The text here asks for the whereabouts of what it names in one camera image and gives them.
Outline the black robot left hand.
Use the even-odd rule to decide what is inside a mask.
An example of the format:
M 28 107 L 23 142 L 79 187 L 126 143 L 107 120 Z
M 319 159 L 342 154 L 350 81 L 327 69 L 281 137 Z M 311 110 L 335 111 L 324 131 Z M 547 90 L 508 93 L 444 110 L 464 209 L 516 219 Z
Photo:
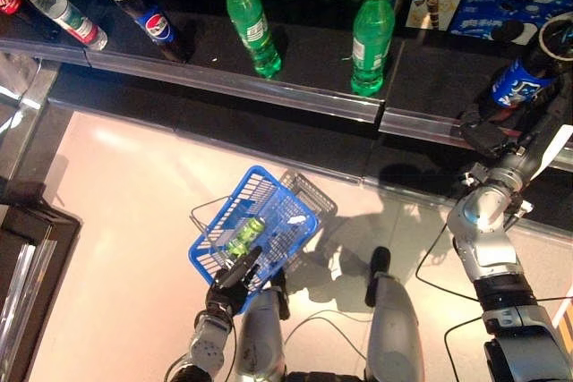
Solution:
M 261 246 L 255 246 L 241 256 L 230 269 L 220 269 L 211 284 L 205 300 L 206 310 L 212 314 L 238 314 L 246 302 L 250 284 L 260 265 Z

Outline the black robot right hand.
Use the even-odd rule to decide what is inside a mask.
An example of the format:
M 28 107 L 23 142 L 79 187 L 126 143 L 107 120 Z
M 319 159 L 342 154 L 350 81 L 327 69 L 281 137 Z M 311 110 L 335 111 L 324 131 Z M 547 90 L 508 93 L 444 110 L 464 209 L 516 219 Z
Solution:
M 516 113 L 513 108 L 498 105 L 470 104 L 460 115 L 459 132 L 464 140 L 482 156 L 494 159 L 518 148 L 518 138 L 500 128 Z

